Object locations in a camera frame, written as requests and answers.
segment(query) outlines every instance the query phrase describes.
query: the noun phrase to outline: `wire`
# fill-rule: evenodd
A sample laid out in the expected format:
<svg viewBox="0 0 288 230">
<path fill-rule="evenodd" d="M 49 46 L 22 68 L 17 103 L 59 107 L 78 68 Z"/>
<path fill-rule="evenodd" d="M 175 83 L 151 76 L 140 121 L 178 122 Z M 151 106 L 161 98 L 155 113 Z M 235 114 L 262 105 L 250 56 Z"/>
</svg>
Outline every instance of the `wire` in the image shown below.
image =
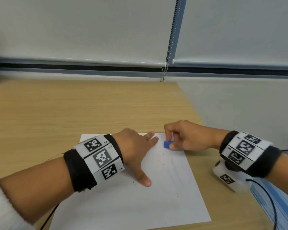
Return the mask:
<svg viewBox="0 0 288 230">
<path fill-rule="evenodd" d="M 273 230 L 276 230 L 276 227 L 277 227 L 277 214 L 276 214 L 276 208 L 275 208 L 275 205 L 274 205 L 274 202 L 271 198 L 271 196 L 269 195 L 268 191 L 261 185 L 259 184 L 258 182 L 252 180 L 252 179 L 246 179 L 247 182 L 255 182 L 257 185 L 259 185 L 265 192 L 266 194 L 269 196 L 269 199 L 272 203 L 272 207 L 273 207 L 273 211 L 274 211 L 274 227 L 273 227 Z"/>
<path fill-rule="evenodd" d="M 49 221 L 50 217 L 53 215 L 53 213 L 55 212 L 55 210 L 58 208 L 60 204 L 56 205 L 56 207 L 52 210 L 52 212 L 50 213 L 50 215 L 48 216 L 48 218 L 46 219 L 46 221 L 44 222 L 44 224 L 42 225 L 42 227 L 40 228 L 40 230 L 43 230 L 43 228 L 45 227 L 45 225 L 47 224 L 47 222 Z"/>
</svg>

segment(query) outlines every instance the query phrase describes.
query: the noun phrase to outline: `white sleeve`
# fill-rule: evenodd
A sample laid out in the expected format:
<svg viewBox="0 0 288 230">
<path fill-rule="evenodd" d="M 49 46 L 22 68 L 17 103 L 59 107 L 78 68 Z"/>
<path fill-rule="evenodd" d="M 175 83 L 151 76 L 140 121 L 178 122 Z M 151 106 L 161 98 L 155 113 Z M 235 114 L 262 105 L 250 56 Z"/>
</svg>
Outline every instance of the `white sleeve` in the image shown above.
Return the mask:
<svg viewBox="0 0 288 230">
<path fill-rule="evenodd" d="M 34 230 L 34 227 L 27 223 L 15 211 L 9 200 L 0 188 L 0 230 Z"/>
</svg>

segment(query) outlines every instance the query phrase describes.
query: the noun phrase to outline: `white paper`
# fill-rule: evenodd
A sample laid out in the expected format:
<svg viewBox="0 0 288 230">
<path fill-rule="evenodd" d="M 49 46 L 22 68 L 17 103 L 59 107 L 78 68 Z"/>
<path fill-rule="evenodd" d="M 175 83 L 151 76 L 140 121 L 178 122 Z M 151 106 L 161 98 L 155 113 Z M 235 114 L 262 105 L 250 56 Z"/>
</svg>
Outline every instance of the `white paper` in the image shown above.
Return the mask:
<svg viewBox="0 0 288 230">
<path fill-rule="evenodd" d="M 80 141 L 96 135 L 83 134 Z M 159 141 L 142 161 L 151 187 L 125 169 L 63 201 L 50 230 L 144 230 L 211 221 L 184 151 L 165 149 L 165 134 L 155 135 Z"/>
</svg>

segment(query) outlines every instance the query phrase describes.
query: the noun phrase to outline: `wooden table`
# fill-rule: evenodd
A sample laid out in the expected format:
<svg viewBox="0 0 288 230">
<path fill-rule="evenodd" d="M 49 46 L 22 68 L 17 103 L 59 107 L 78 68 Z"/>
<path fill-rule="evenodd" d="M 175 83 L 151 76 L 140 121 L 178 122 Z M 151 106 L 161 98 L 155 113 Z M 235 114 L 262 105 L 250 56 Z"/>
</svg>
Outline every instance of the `wooden table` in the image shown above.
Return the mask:
<svg viewBox="0 0 288 230">
<path fill-rule="evenodd" d="M 62 156 L 83 133 L 163 132 L 165 123 L 185 119 L 202 124 L 176 83 L 2 81 L 0 178 Z M 250 192 L 234 193 L 214 176 L 217 150 L 186 155 L 212 221 L 167 229 L 272 229 Z"/>
</svg>

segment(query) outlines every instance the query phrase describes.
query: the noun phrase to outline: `eraser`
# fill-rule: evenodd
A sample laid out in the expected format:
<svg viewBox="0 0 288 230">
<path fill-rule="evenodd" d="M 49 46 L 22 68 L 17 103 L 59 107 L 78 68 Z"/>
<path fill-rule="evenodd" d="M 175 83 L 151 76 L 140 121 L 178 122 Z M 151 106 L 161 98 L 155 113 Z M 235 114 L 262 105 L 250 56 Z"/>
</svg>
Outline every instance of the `eraser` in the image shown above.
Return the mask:
<svg viewBox="0 0 288 230">
<path fill-rule="evenodd" d="M 174 141 L 165 141 L 164 142 L 164 148 L 169 148 L 169 145 L 171 144 L 171 143 L 173 143 Z"/>
</svg>

